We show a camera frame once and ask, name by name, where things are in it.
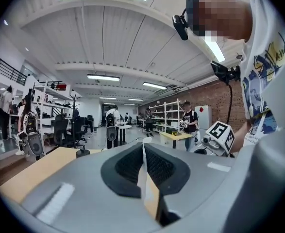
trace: white t-shirt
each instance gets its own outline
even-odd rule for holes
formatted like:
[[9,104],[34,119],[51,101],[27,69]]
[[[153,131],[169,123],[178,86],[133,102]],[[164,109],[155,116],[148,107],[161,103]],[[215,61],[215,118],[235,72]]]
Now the white t-shirt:
[[6,112],[7,114],[10,114],[10,103],[13,101],[13,98],[12,98],[12,93],[8,92],[8,91],[5,91],[3,93],[3,108],[2,110],[4,112]]
[[276,120],[262,92],[285,68],[285,23],[269,0],[250,0],[252,33],[240,63],[246,119],[254,120],[244,145],[276,130]]
[[[19,117],[22,116],[22,113],[23,113],[24,109],[25,109],[25,105],[22,105],[22,106],[19,108],[19,111],[18,111],[18,116],[19,116]],[[35,106],[34,106],[33,103],[31,104],[31,112],[33,112],[35,115],[37,115],[37,112],[36,112],[36,110],[35,110]]]
[[107,119],[107,116],[108,116],[109,114],[113,114],[113,116],[114,116],[114,125],[115,125],[116,127],[118,127],[118,121],[117,121],[117,120],[120,120],[120,118],[121,118],[121,116],[120,116],[118,110],[116,110],[116,109],[108,110],[107,114],[105,115],[105,118],[106,118],[106,119]]

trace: cable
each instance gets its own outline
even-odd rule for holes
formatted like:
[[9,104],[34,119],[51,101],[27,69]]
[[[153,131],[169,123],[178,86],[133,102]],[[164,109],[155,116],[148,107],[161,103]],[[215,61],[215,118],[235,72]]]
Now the cable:
[[230,107],[229,107],[229,112],[228,112],[228,118],[226,119],[226,124],[229,124],[230,121],[230,115],[231,115],[231,108],[232,108],[232,100],[233,100],[233,91],[232,87],[228,84],[228,87],[230,88]]

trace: refrigerator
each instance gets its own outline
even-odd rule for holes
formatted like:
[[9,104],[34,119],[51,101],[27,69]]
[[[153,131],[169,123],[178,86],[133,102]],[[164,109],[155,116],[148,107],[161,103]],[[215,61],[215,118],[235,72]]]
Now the refrigerator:
[[208,130],[212,126],[211,107],[209,105],[202,105],[196,106],[194,109],[199,117],[199,132],[202,139],[206,133],[206,130]]

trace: yellow table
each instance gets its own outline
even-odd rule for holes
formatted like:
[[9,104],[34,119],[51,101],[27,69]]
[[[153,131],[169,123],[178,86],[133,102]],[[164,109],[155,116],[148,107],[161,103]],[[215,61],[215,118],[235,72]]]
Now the yellow table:
[[[0,193],[20,204],[37,185],[60,170],[66,164],[75,160],[76,151],[77,149],[57,148],[1,185]],[[101,150],[89,151],[91,154],[100,154],[101,152]],[[148,198],[145,199],[144,204],[155,219],[159,201],[159,190],[148,174],[146,187],[148,187],[151,196],[149,195]]]
[[160,132],[160,135],[173,140],[173,142],[172,142],[172,148],[173,149],[176,148],[176,141],[177,140],[182,140],[182,139],[186,139],[186,138],[192,137],[191,134],[187,134],[187,133],[181,133],[181,135],[172,135],[172,134],[168,134],[166,132]]

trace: brick wall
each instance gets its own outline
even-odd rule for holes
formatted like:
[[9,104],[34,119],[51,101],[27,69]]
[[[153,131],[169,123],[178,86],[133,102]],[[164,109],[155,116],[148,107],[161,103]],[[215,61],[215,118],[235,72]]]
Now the brick wall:
[[[233,102],[229,124],[236,132],[245,122],[245,110],[240,82],[230,82],[230,85],[233,90]],[[164,102],[174,102],[177,99],[190,101],[192,107],[209,105],[212,111],[212,122],[215,123],[217,120],[226,122],[230,105],[230,90],[223,82],[214,81],[159,101],[160,104],[163,104]],[[139,107],[139,112],[144,113],[147,107],[155,105],[156,101],[142,105]]]

